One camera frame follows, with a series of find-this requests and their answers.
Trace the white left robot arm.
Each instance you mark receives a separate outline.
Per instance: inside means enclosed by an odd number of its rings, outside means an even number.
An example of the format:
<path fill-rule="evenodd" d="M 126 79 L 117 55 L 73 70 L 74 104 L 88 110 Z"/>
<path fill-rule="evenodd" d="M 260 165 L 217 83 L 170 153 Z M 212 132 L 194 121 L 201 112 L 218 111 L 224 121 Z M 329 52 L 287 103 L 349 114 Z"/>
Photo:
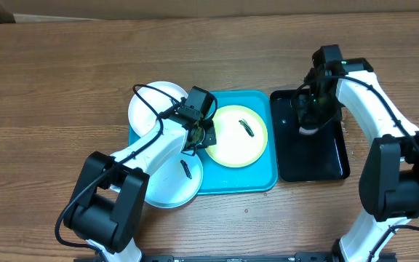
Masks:
<path fill-rule="evenodd" d="M 73 193 L 55 224 L 57 241 L 65 246 L 60 227 L 83 241 L 78 248 L 96 253 L 96 261 L 142 261 L 134 241 L 150 177 L 183 151 L 216 142 L 211 118 L 159 114 L 154 127 L 132 145 L 106 155 L 91 153 Z"/>

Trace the yellow plate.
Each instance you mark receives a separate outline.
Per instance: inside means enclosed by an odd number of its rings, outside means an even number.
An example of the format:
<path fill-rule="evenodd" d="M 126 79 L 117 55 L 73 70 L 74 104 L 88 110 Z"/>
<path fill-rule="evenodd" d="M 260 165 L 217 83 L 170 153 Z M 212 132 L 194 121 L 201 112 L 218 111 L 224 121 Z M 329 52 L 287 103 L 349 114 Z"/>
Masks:
<path fill-rule="evenodd" d="M 255 111 L 245 106 L 223 106 L 212 120 L 216 144 L 205 151 L 216 163 L 224 167 L 246 167 L 263 155 L 268 130 Z"/>

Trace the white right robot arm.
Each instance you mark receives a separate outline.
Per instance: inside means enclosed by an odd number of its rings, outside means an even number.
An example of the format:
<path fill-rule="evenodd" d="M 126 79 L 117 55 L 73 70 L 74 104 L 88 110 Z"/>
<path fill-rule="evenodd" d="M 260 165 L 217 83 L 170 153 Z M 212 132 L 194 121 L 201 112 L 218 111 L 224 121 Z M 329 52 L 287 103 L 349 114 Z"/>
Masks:
<path fill-rule="evenodd" d="M 345 107 L 370 151 L 359 180 L 362 211 L 337 244 L 339 261 L 378 261 L 397 231 L 419 231 L 419 128 L 391 102 L 364 59 L 315 58 L 304 79 L 308 92 L 292 99 L 302 135 L 313 135 Z"/>

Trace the white plate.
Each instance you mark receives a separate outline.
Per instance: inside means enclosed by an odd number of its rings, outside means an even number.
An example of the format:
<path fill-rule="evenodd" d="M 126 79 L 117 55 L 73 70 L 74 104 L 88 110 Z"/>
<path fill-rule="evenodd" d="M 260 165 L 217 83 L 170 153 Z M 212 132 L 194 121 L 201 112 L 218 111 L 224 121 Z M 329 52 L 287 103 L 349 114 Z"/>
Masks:
<path fill-rule="evenodd" d="M 172 82 L 151 82 L 148 86 L 171 95 L 178 102 L 181 101 L 181 98 L 188 97 L 188 93 L 182 87 Z M 137 92 L 157 113 L 161 113 L 173 105 L 170 97 L 156 90 L 141 87 Z M 142 100 L 133 95 L 129 103 L 128 119 L 135 134 L 142 137 L 154 127 L 156 115 Z"/>

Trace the green white sponge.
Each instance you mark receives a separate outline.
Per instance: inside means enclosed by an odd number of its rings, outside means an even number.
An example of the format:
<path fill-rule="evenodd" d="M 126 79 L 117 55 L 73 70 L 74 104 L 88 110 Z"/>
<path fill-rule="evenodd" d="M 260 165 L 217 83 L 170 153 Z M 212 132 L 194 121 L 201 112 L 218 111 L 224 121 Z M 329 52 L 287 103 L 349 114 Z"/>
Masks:
<path fill-rule="evenodd" d="M 319 131 L 319 128 L 318 127 L 313 128 L 313 129 L 307 129 L 307 128 L 304 128 L 304 127 L 300 127 L 299 128 L 299 133 L 301 135 L 314 135 L 318 131 Z"/>

